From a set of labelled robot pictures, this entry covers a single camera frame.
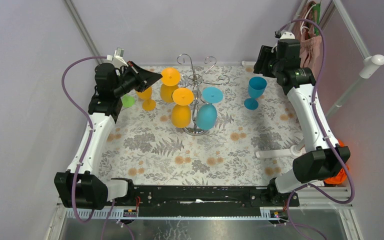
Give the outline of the green wine glass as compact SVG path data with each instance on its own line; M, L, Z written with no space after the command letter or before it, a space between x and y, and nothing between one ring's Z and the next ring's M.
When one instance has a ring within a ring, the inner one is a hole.
M124 95L121 98L121 101L122 101L122 106L124 108L130 108L136 103L135 98L133 96L130 96L130 95Z

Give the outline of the blue wine glass back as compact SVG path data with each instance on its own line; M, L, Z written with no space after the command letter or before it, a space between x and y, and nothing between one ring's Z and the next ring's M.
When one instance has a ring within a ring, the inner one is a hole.
M252 77L248 82L248 95L244 101L244 107L248 110L256 110L259 106L258 98L261 97L267 87L267 81L260 76Z

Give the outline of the orange wine glass back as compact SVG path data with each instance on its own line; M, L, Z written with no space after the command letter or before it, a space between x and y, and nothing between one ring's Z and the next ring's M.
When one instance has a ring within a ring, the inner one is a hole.
M156 107L156 102L152 99L152 93L153 89L151 86L142 92L136 91L136 95L138 96L138 98L143 100L143 110L147 112L154 110Z

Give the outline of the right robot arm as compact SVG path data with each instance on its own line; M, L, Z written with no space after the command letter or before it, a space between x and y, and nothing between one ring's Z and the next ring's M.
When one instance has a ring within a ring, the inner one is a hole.
M312 70L300 66L300 47L296 39L280 39L276 47L262 45L254 65L255 74L276 78L282 87L298 117L306 151L293 160L291 170L270 180L266 198L273 206L281 205L287 194L304 184L337 176L343 169L338 159L345 163L351 156L323 115Z

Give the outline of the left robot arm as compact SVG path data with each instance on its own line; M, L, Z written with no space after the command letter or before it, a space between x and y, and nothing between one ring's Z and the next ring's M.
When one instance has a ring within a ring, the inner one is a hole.
M101 210L117 199L128 206L135 200L134 185L127 178L103 182L97 176L106 141L123 107L122 97L131 91L144 92L162 75L132 61L124 66L105 62L94 69L94 95L81 112L87 123L80 146L66 171L56 173L54 184L66 208Z

